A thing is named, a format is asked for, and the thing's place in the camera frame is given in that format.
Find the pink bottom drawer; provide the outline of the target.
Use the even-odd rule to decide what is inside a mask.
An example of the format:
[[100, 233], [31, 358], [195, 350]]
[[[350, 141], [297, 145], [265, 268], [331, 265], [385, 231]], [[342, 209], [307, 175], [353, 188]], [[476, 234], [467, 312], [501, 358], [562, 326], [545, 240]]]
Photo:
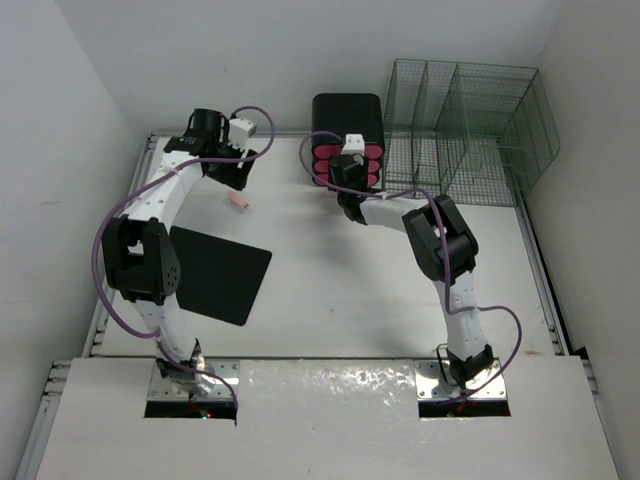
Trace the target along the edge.
[[[377, 173], [369, 173], [368, 174], [368, 179], [367, 179], [367, 184], [369, 186], [374, 186], [376, 185], [378, 182], [380, 181], [380, 177]], [[317, 174], [316, 177], [313, 179], [313, 182], [316, 185], [325, 185], [327, 182], [329, 182], [329, 177], [326, 173], [324, 174]]]

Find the pink top drawer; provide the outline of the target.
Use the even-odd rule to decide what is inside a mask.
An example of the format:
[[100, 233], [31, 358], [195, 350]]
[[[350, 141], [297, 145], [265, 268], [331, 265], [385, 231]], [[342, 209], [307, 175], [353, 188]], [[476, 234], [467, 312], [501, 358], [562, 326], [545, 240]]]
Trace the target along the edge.
[[[313, 149], [313, 155], [318, 159], [328, 159], [333, 155], [338, 155], [342, 151], [342, 146], [337, 144], [319, 145]], [[378, 145], [366, 144], [365, 155], [370, 159], [379, 159], [384, 154], [384, 149]]]

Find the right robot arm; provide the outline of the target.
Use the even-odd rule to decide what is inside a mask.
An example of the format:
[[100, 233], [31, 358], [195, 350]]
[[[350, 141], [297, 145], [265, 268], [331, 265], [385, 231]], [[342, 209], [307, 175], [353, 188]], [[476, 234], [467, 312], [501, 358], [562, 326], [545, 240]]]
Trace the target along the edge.
[[443, 380], [464, 391], [494, 360], [475, 299], [473, 271], [479, 247], [453, 200], [418, 200], [376, 192], [367, 183], [366, 159], [340, 154], [329, 160], [338, 204], [359, 224], [407, 235], [417, 265], [436, 287], [447, 332], [448, 372]]

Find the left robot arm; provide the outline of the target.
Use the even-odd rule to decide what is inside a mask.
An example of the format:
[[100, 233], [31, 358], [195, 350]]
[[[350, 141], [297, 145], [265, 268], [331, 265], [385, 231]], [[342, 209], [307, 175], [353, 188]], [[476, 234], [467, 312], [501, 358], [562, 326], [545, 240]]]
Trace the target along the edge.
[[245, 187], [256, 154], [247, 143], [255, 131], [255, 123], [238, 113], [195, 110], [185, 132], [166, 143], [150, 181], [101, 228], [109, 287], [140, 316], [140, 334], [155, 342], [161, 376], [183, 389], [212, 378], [204, 372], [199, 341], [179, 307], [181, 267], [170, 230], [201, 179], [209, 177], [235, 190]]

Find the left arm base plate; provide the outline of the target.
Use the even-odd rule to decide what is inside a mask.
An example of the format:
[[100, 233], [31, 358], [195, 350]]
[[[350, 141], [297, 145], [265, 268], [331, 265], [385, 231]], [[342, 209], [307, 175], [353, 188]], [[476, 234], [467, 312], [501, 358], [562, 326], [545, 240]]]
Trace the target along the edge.
[[207, 375], [193, 374], [157, 359], [151, 373], [147, 399], [152, 402], [232, 402], [230, 388], [239, 384], [239, 363], [205, 362], [199, 369]]

